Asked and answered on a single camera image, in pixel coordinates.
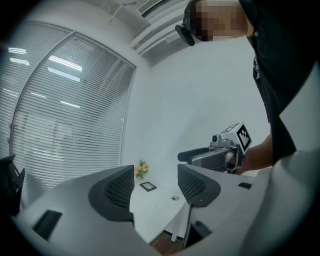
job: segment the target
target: window blinds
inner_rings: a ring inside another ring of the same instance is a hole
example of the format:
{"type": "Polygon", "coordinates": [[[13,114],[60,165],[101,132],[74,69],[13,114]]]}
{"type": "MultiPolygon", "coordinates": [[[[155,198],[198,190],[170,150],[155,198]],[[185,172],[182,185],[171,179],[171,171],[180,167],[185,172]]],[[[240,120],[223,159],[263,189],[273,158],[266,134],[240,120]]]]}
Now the window blinds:
{"type": "Polygon", "coordinates": [[[70,30],[30,22],[24,24],[4,49],[0,72],[0,158],[9,155],[10,126],[15,108],[36,65],[70,30]]]}
{"type": "Polygon", "coordinates": [[[26,84],[13,120],[12,153],[46,191],[72,178],[118,167],[125,110],[135,67],[79,33],[63,40],[26,84]]]}

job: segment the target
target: air conditioner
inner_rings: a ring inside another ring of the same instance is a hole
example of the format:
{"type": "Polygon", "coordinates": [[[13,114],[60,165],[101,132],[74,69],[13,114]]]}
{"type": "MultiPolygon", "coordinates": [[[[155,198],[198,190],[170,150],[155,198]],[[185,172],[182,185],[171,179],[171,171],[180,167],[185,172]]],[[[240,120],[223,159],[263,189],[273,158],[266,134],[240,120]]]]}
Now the air conditioner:
{"type": "Polygon", "coordinates": [[[150,18],[161,13],[165,9],[168,9],[185,0],[148,0],[141,7],[138,8],[138,12],[142,17],[149,20],[150,18]]]}

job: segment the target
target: gray robot arm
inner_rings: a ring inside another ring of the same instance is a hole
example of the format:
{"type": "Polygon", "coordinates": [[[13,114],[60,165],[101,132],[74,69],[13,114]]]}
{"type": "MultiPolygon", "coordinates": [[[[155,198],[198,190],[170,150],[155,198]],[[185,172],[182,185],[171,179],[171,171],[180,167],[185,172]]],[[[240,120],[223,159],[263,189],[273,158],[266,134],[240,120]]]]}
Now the gray robot arm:
{"type": "MultiPolygon", "coordinates": [[[[234,129],[236,131],[237,128],[243,129],[243,127],[243,123],[229,126],[223,132],[212,136],[209,147],[181,152],[178,154],[178,160],[187,162],[189,165],[234,174],[236,169],[243,165],[247,150],[243,150],[241,147],[242,137],[238,136],[239,140],[237,140],[237,134],[242,135],[242,133],[239,131],[234,132],[232,130],[234,129]],[[235,165],[229,164],[228,156],[230,154],[234,154],[235,156],[235,165]]],[[[247,130],[245,130],[245,132],[246,136],[250,138],[247,130]]]]}

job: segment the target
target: ceiling light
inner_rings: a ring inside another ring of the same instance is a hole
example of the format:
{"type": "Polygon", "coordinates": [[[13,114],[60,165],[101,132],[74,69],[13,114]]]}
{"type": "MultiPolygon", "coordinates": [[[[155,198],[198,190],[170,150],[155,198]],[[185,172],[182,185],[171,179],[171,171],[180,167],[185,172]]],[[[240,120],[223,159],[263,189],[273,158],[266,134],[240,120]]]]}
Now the ceiling light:
{"type": "Polygon", "coordinates": [[[53,62],[60,63],[60,64],[62,64],[62,65],[66,65],[66,66],[68,66],[68,67],[70,67],[70,68],[73,68],[73,69],[75,69],[75,70],[82,71],[82,66],[79,66],[79,65],[74,64],[74,63],[72,63],[72,62],[70,62],[70,61],[64,60],[64,59],[62,59],[62,58],[58,58],[58,57],[56,57],[56,56],[51,55],[50,58],[49,58],[49,60],[50,60],[50,61],[53,61],[53,62]]]}
{"type": "Polygon", "coordinates": [[[5,88],[2,88],[4,91],[7,92],[7,94],[11,95],[11,96],[14,96],[14,97],[18,97],[18,93],[17,92],[14,92],[12,90],[8,90],[8,89],[5,89],[5,88]]]}
{"type": "Polygon", "coordinates": [[[24,59],[19,59],[19,58],[10,58],[11,62],[19,63],[19,64],[24,64],[26,66],[30,66],[29,61],[24,60],[24,59]]]}
{"type": "Polygon", "coordinates": [[[37,95],[37,96],[42,97],[42,98],[47,98],[46,96],[42,96],[42,95],[40,95],[40,94],[36,94],[36,93],[33,93],[33,92],[31,92],[31,94],[37,95]]]}
{"type": "Polygon", "coordinates": [[[27,50],[26,49],[21,49],[21,48],[12,48],[9,47],[8,48],[8,52],[9,53],[13,53],[13,54],[26,54],[27,50]]]}
{"type": "Polygon", "coordinates": [[[80,82],[80,78],[79,78],[79,77],[73,76],[73,75],[71,75],[71,74],[67,74],[67,73],[65,73],[65,72],[56,70],[56,69],[54,69],[54,68],[48,67],[48,71],[51,72],[51,73],[57,74],[57,75],[59,75],[59,76],[62,76],[62,77],[69,78],[69,79],[71,79],[71,80],[80,82]]]}
{"type": "Polygon", "coordinates": [[[63,104],[67,104],[67,105],[70,105],[70,106],[73,106],[73,107],[76,107],[76,108],[80,108],[79,106],[77,105],[73,105],[73,104],[70,104],[70,103],[67,103],[67,102],[64,102],[64,101],[60,101],[61,103],[63,104]]]}

